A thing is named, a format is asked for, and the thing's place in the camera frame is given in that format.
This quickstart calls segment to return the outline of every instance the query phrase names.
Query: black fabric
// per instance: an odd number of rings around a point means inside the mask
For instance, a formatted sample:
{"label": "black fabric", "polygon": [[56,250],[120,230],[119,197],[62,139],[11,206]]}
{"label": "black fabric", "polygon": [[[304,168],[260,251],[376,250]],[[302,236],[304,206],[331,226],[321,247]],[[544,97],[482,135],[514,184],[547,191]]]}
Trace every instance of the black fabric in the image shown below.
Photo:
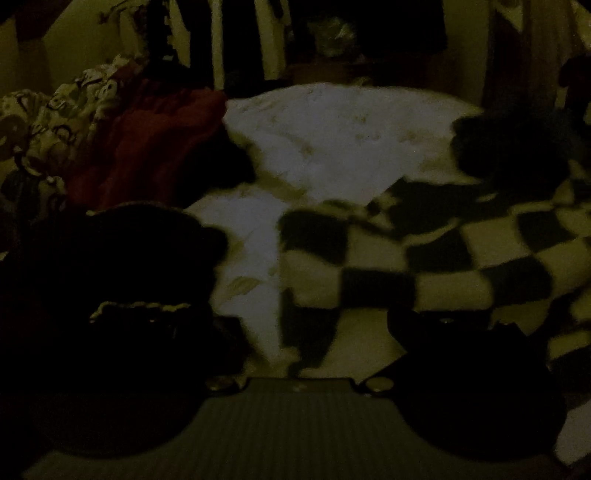
{"label": "black fabric", "polygon": [[356,206],[354,203],[346,202],[345,200],[326,200],[324,204],[337,207],[341,210],[349,210],[350,208]]}
{"label": "black fabric", "polygon": [[26,395],[0,395],[0,478],[22,480],[24,472],[51,451],[51,444],[34,427]]}
{"label": "black fabric", "polygon": [[243,96],[242,90],[265,79],[255,4],[224,0],[222,18],[224,90],[231,97]]}
{"label": "black fabric", "polygon": [[573,180],[573,192],[576,202],[586,202],[591,198],[591,186],[584,180]]}
{"label": "black fabric", "polygon": [[523,99],[460,118],[453,129],[460,170],[495,190],[529,193],[532,199],[551,195],[569,176],[569,159],[577,157],[568,118],[538,112]]}
{"label": "black fabric", "polygon": [[5,0],[0,7],[0,24],[8,20],[25,0]]}
{"label": "black fabric", "polygon": [[365,208],[366,208],[369,216],[375,216],[375,215],[379,215],[380,213],[382,213],[382,209],[380,208],[379,203],[376,202],[375,200],[372,200],[371,202],[369,202]]}
{"label": "black fabric", "polygon": [[42,394],[31,417],[55,449],[86,457],[133,455],[177,435],[202,398],[187,394]]}
{"label": "black fabric", "polygon": [[490,313],[490,310],[417,313],[396,303],[388,308],[388,332],[407,352],[429,349],[431,345],[438,348],[450,330],[486,331]]}
{"label": "black fabric", "polygon": [[374,225],[373,223],[368,221],[367,219],[362,218],[350,218],[349,223],[350,225],[355,225],[356,227],[361,228],[367,233],[372,233],[378,236],[386,236],[393,240],[399,240],[400,232],[398,232],[398,229],[394,229],[391,232],[386,232],[383,228],[380,228],[377,225]]}
{"label": "black fabric", "polygon": [[290,212],[279,221],[279,229],[286,251],[304,250],[335,265],[345,261],[347,222],[314,212]]}
{"label": "black fabric", "polygon": [[275,18],[281,20],[285,14],[281,0],[269,0],[269,5],[273,10],[273,15],[275,15]]}
{"label": "black fabric", "polygon": [[0,213],[0,252],[6,252],[14,246],[16,232],[17,224],[13,218],[4,212]]}
{"label": "black fabric", "polygon": [[591,100],[591,92],[589,91],[590,73],[589,53],[584,53],[568,59],[558,74],[558,84],[561,87],[568,87],[564,100],[564,110],[571,115],[573,125],[581,132],[586,130],[584,116],[589,100]]}
{"label": "black fabric", "polygon": [[142,77],[183,88],[212,87],[207,79],[201,77],[199,70],[192,70],[168,60],[150,60],[142,71]]}
{"label": "black fabric", "polygon": [[191,72],[213,88],[212,11],[207,0],[177,0],[183,23],[191,33]]}
{"label": "black fabric", "polygon": [[234,144],[222,127],[188,155],[178,172],[175,205],[188,208],[213,189],[232,189],[254,183],[256,174],[245,150]]}
{"label": "black fabric", "polygon": [[517,215],[517,224],[521,238],[536,253],[575,239],[572,233],[560,225],[554,211],[520,213]]}
{"label": "black fabric", "polygon": [[3,352],[31,355],[24,371],[11,362],[13,389],[191,391],[199,378],[241,370],[223,359],[233,349],[243,362],[244,339],[216,326],[209,306],[223,232],[179,210],[129,205],[67,212],[23,243],[18,269],[53,337]]}
{"label": "black fabric", "polygon": [[590,0],[578,0],[578,2],[587,10],[591,12],[591,1]]}
{"label": "black fabric", "polygon": [[387,57],[398,52],[435,53],[447,46],[443,3],[368,0],[354,8],[361,52]]}
{"label": "black fabric", "polygon": [[10,172],[2,183],[0,193],[16,205],[15,217],[19,221],[30,222],[39,214],[40,183],[41,177],[33,176],[24,168]]}
{"label": "black fabric", "polygon": [[[480,195],[480,191],[473,186],[434,185],[406,179],[398,180],[387,192],[402,199],[388,210],[398,239],[446,226],[450,218],[460,216],[465,204],[473,202]],[[411,205],[415,215],[409,216],[407,212]]]}
{"label": "black fabric", "polygon": [[552,277],[533,257],[484,268],[482,273],[493,286],[497,306],[545,299],[552,293]]}
{"label": "black fabric", "polygon": [[281,317],[293,322],[281,322],[281,337],[285,346],[295,346],[302,361],[290,366],[292,377],[302,368],[317,367],[329,350],[336,334],[340,310],[301,308],[295,305],[289,290],[281,298]]}
{"label": "black fabric", "polygon": [[300,0],[290,3],[293,40],[288,44],[288,63],[312,61],[316,55],[314,36],[308,23],[323,18],[338,17],[355,25],[355,4],[338,0]]}
{"label": "black fabric", "polygon": [[408,247],[407,259],[409,269],[416,273],[458,272],[474,268],[472,256],[457,229],[429,244]]}
{"label": "black fabric", "polygon": [[519,203],[517,199],[506,193],[497,193],[494,198],[486,201],[466,202],[462,206],[461,219],[464,222],[478,222],[502,218],[516,203]]}
{"label": "black fabric", "polygon": [[178,64],[176,50],[168,43],[168,37],[173,34],[165,22],[169,16],[168,1],[150,0],[147,5],[148,52],[150,61],[154,63]]}
{"label": "black fabric", "polygon": [[566,420],[564,399],[515,325],[445,325],[439,341],[416,344],[378,375],[394,380],[394,401],[419,435],[482,460],[551,450]]}
{"label": "black fabric", "polygon": [[530,344],[539,358],[544,360],[548,358],[548,339],[559,336],[561,332],[577,329],[578,325],[570,313],[570,308],[573,302],[580,297],[581,292],[582,289],[578,288],[574,292],[553,300],[544,324],[530,335]]}
{"label": "black fabric", "polygon": [[412,308],[414,277],[405,273],[345,268],[342,272],[340,305],[343,308],[388,308],[399,303]]}
{"label": "black fabric", "polygon": [[587,346],[569,352],[550,364],[560,389],[571,399],[584,403],[591,391],[591,347]]}

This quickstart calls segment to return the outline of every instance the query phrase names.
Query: bedding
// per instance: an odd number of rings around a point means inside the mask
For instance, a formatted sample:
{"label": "bedding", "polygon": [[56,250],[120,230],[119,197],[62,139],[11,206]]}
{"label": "bedding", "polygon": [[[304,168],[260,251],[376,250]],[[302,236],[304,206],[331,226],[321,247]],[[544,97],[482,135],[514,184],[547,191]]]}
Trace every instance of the bedding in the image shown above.
{"label": "bedding", "polygon": [[[324,356],[347,309],[394,303],[481,329],[516,323],[527,335],[544,325],[546,341],[584,330],[591,183],[580,166],[571,168],[546,201],[401,179],[367,207],[327,202],[286,213],[281,331],[300,353],[290,374],[304,368],[324,374]],[[553,301],[568,294],[575,295],[554,312],[560,324],[548,330]]]}
{"label": "bedding", "polygon": [[189,154],[220,130],[226,111],[222,92],[174,88],[147,79],[128,100],[105,141],[94,145],[93,161],[68,179],[73,203],[90,210],[139,200],[174,205]]}
{"label": "bedding", "polygon": [[99,128],[141,66],[117,57],[85,70],[53,97],[19,90],[0,108],[0,205],[13,221],[33,222],[59,210],[63,178],[87,158]]}
{"label": "bedding", "polygon": [[[249,152],[257,181],[207,195],[187,211],[229,237],[229,255],[219,267],[212,306],[220,314],[243,319],[261,357],[251,358],[246,375],[283,377],[300,357],[282,342],[279,324],[276,225],[282,215],[329,199],[364,205],[403,175],[435,183],[474,183],[456,171],[449,144],[452,122],[479,112],[433,92],[333,85],[295,86],[229,102],[226,128]],[[327,375],[362,380],[403,353],[387,335],[385,310],[362,313],[375,328],[365,329],[348,314],[338,328],[343,349],[333,367],[327,367]],[[349,342],[355,332],[376,340],[375,355]],[[314,335],[309,340],[324,341]],[[338,360],[345,356],[357,360]]]}

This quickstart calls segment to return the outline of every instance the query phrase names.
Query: pile of clothes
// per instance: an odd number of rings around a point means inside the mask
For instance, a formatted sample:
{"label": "pile of clothes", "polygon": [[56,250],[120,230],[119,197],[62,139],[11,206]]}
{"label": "pile of clothes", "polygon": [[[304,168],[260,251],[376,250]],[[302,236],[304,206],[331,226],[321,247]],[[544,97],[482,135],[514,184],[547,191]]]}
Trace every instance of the pile of clothes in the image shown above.
{"label": "pile of clothes", "polygon": [[[225,95],[182,81],[152,80],[141,63],[117,57],[53,97],[25,90],[2,99],[2,351],[54,359],[33,362],[27,375],[15,371],[15,382],[52,385],[48,372],[72,369],[73,355],[84,356],[85,368],[100,358],[96,371],[120,378],[130,345],[154,347],[161,355],[136,357],[160,358],[160,368],[189,368],[187,358],[164,355],[165,344],[176,340],[177,351],[184,342],[187,353],[203,338],[204,354],[224,365],[218,373],[242,369],[239,320],[214,318],[209,307],[226,236],[182,208],[210,189],[252,183],[255,172],[222,124]],[[179,277],[181,267],[187,278]],[[106,368],[92,345],[111,358],[119,348],[119,360]],[[81,378],[74,371],[66,377],[66,385]],[[143,379],[150,383],[154,374]]]}

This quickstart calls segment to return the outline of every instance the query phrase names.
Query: curtain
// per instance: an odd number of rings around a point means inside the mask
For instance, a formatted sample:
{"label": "curtain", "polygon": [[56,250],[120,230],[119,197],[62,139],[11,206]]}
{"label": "curtain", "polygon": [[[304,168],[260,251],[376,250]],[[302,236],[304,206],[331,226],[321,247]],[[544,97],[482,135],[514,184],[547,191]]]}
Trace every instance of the curtain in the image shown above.
{"label": "curtain", "polygon": [[536,104],[552,107],[558,74],[568,59],[584,53],[570,0],[524,0],[523,82]]}

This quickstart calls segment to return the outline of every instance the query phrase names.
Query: wall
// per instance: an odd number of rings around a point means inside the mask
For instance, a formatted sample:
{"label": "wall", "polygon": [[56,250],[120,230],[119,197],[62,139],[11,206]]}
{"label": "wall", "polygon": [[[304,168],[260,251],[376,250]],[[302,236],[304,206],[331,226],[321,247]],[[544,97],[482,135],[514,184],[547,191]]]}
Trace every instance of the wall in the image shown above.
{"label": "wall", "polygon": [[18,87],[17,29],[13,18],[0,25],[0,96]]}
{"label": "wall", "polygon": [[47,52],[42,38],[22,41],[18,45],[18,88],[53,94]]}
{"label": "wall", "polygon": [[489,0],[443,0],[448,38],[443,63],[455,70],[453,93],[475,105],[484,91],[490,7]]}
{"label": "wall", "polygon": [[74,0],[43,37],[53,89],[84,69],[111,61],[122,51],[117,25],[99,25],[99,13],[121,0]]}

